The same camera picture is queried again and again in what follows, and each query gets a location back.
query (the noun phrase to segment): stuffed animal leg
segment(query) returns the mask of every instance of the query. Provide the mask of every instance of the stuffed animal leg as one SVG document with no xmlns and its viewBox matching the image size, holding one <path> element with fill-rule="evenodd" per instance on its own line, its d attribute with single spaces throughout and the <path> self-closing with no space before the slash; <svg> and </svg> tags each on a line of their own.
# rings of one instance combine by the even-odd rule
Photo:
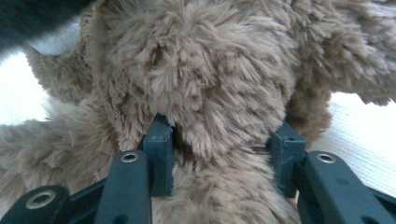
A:
<svg viewBox="0 0 396 224">
<path fill-rule="evenodd" d="M 100 104 L 53 104 L 49 121 L 0 126 L 0 209 L 22 194 L 62 185 L 74 193 L 105 178 L 117 150 Z"/>
<path fill-rule="evenodd" d="M 331 75 L 332 90 L 357 93 L 364 103 L 396 102 L 394 1 L 334 1 L 334 5 L 345 31 L 334 34 L 336 44 L 324 47 L 330 55 L 339 51 L 332 68 L 321 70 L 324 76 Z"/>
</svg>

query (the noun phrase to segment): stuffed animal ear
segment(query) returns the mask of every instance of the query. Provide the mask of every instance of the stuffed animal ear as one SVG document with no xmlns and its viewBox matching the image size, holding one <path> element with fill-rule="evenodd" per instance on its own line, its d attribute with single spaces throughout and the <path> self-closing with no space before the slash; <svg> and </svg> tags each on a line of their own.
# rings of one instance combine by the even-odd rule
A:
<svg viewBox="0 0 396 224">
<path fill-rule="evenodd" d="M 312 9 L 311 24 L 305 27 L 305 34 L 313 40 L 308 40 L 302 52 L 309 53 L 303 63 L 304 78 L 332 91 L 357 93 L 364 103 L 395 101 L 394 1 L 320 4 Z"/>
<path fill-rule="evenodd" d="M 86 57 L 91 19 L 92 12 L 88 10 L 59 33 L 24 49 L 39 84 L 64 103 L 77 104 L 92 91 L 92 72 Z"/>
</svg>

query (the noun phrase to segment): stuffed animal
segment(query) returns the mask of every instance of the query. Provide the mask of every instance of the stuffed animal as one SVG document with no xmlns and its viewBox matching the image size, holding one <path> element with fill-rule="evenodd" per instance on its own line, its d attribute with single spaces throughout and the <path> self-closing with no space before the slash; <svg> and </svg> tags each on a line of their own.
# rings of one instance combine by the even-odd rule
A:
<svg viewBox="0 0 396 224">
<path fill-rule="evenodd" d="M 76 192 L 136 148 L 156 114 L 176 129 L 173 196 L 154 223 L 298 223 L 264 144 L 285 120 L 309 143 L 334 91 L 396 99 L 396 7 L 371 0 L 104 0 L 73 53 L 27 55 L 63 104 L 0 129 L 0 202 Z"/>
</svg>

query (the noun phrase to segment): metal ring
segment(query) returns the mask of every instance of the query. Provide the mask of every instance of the metal ring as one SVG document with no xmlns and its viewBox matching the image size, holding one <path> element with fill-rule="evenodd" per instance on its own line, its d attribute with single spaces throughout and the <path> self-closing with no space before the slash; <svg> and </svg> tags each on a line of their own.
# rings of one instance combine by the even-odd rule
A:
<svg viewBox="0 0 396 224">
<path fill-rule="evenodd" d="M 48 189 L 45 191 L 38 192 L 37 194 L 30 197 L 26 202 L 28 209 L 37 209 L 46 206 L 51 203 L 56 197 L 55 191 Z"/>
<path fill-rule="evenodd" d="M 128 152 L 121 157 L 122 162 L 133 162 L 137 161 L 137 159 L 139 159 L 139 156 L 134 154 L 133 152 Z"/>
<path fill-rule="evenodd" d="M 329 155 L 329 154 L 325 154 L 325 153 L 320 153 L 317 155 L 318 160 L 326 162 L 326 163 L 335 163 L 337 160 Z"/>
</svg>

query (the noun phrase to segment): teddy bear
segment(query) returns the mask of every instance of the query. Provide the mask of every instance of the teddy bear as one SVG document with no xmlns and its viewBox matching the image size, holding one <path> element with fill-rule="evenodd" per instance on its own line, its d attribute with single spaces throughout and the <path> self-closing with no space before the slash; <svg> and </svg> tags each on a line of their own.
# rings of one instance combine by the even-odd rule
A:
<svg viewBox="0 0 396 224">
<path fill-rule="evenodd" d="M 154 223 L 299 223 L 265 144 L 286 121 L 308 146 L 332 92 L 396 99 L 396 7 L 376 0 L 101 0 L 72 52 L 26 49 L 54 102 L 47 121 L 0 128 L 0 202 L 106 177 L 156 114 L 175 128 L 173 195 Z"/>
</svg>

